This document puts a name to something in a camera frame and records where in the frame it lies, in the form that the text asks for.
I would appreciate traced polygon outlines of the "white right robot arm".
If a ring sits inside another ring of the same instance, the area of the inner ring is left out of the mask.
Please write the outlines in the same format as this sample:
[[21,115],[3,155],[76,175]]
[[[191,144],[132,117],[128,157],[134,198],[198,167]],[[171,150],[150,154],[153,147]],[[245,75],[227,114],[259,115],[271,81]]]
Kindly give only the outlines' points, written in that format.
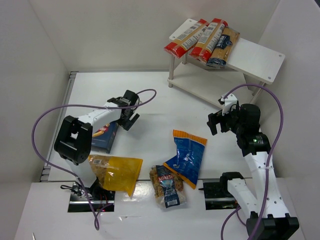
[[239,172],[224,172],[220,181],[235,198],[246,217],[246,231],[252,240],[288,240],[300,227],[291,216],[278,188],[273,168],[271,145],[261,132],[258,106],[240,105],[235,95],[221,97],[222,109],[208,116],[212,135],[231,131],[248,164],[255,192],[247,187]]

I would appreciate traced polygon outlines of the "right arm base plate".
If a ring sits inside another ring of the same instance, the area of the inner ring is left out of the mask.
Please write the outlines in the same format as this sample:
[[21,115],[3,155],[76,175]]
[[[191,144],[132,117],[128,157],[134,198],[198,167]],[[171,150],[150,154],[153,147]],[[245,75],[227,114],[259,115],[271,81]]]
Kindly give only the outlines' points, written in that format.
[[198,188],[204,194],[205,209],[208,210],[228,210],[236,209],[238,202],[227,191],[219,179],[204,179],[202,187]]

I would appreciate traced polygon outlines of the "blue Barilla pasta box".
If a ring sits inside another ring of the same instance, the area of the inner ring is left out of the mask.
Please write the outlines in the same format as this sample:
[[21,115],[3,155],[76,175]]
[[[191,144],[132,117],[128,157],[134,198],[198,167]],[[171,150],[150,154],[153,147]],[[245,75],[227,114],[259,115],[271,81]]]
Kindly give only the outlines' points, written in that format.
[[111,152],[119,125],[111,122],[99,128],[93,135],[91,149],[109,154]]

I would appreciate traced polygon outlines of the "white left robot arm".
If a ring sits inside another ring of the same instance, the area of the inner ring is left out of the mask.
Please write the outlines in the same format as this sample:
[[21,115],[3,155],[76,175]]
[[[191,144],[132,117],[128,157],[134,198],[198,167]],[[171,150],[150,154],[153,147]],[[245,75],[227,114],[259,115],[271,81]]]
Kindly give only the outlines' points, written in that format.
[[93,134],[112,122],[128,131],[140,116],[134,114],[139,100],[137,93],[126,90],[123,96],[109,99],[101,109],[79,117],[68,115],[63,119],[54,150],[67,161],[71,171],[80,177],[82,182],[78,185],[84,186],[90,197],[97,197],[103,191],[88,160]]

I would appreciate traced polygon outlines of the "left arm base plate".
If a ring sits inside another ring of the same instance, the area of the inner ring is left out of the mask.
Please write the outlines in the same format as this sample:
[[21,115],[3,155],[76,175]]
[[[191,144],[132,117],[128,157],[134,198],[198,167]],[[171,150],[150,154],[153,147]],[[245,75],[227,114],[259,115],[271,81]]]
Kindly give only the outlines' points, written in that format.
[[[60,186],[62,190],[70,191],[68,213],[88,213],[91,212],[89,201],[85,197],[85,193],[79,188],[76,182],[72,183],[72,186],[62,184]],[[96,196],[88,195],[94,211],[101,212],[113,212],[115,209],[115,191],[103,190]]]

